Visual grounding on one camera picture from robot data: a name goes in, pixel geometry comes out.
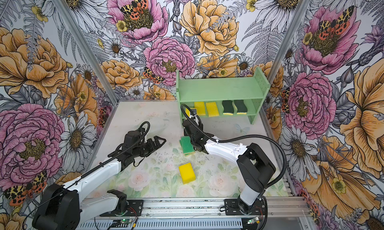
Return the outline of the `dark green scouring sponge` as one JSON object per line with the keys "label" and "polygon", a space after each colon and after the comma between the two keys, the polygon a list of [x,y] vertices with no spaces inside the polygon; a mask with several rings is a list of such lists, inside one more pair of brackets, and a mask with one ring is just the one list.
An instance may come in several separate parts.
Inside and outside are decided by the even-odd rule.
{"label": "dark green scouring sponge", "polygon": [[233,107],[233,102],[231,100],[223,100],[222,101],[223,106],[223,115],[232,116],[235,112]]}
{"label": "dark green scouring sponge", "polygon": [[244,100],[235,100],[234,104],[235,104],[235,107],[236,107],[236,110],[237,110],[237,114],[245,115],[245,114],[248,113],[248,108],[245,105]]}

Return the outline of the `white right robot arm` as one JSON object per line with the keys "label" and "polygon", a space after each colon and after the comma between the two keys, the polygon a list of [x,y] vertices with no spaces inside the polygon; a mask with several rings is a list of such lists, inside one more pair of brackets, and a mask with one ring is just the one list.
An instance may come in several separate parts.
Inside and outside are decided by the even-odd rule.
{"label": "white right robot arm", "polygon": [[245,214],[250,211],[255,201],[263,196],[267,188],[281,179],[281,176],[272,179],[276,167],[258,144],[252,143],[248,146],[233,144],[233,142],[251,138],[276,144],[274,140],[262,135],[246,135],[230,140],[220,140],[212,134],[205,133],[203,124],[196,124],[192,119],[184,120],[182,126],[194,150],[221,157],[238,165],[246,184],[238,198],[238,205]]}

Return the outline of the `yellow sponge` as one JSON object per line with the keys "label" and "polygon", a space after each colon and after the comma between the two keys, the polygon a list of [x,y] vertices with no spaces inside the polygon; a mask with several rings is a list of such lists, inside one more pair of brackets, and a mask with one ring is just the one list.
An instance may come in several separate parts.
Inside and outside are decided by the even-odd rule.
{"label": "yellow sponge", "polygon": [[195,102],[194,108],[196,109],[197,115],[200,116],[206,116],[206,107],[204,102]]}
{"label": "yellow sponge", "polygon": [[210,118],[218,117],[220,115],[216,102],[207,102],[206,108],[207,108],[208,116]]}
{"label": "yellow sponge", "polygon": [[185,109],[185,112],[186,112],[188,118],[191,118],[191,116],[192,116],[191,111],[188,108]]}

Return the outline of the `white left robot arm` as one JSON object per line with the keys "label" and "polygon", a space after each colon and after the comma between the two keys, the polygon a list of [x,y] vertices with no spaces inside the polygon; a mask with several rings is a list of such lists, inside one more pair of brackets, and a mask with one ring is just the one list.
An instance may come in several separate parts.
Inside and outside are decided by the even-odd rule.
{"label": "white left robot arm", "polygon": [[135,137],[128,144],[120,144],[104,162],[63,185],[53,184],[43,194],[36,209],[32,226],[37,230],[74,230],[78,225],[105,213],[124,215],[129,209],[127,196],[109,190],[98,198],[87,196],[111,177],[124,171],[135,158],[146,158],[160,149],[166,139],[158,136],[143,141]]}

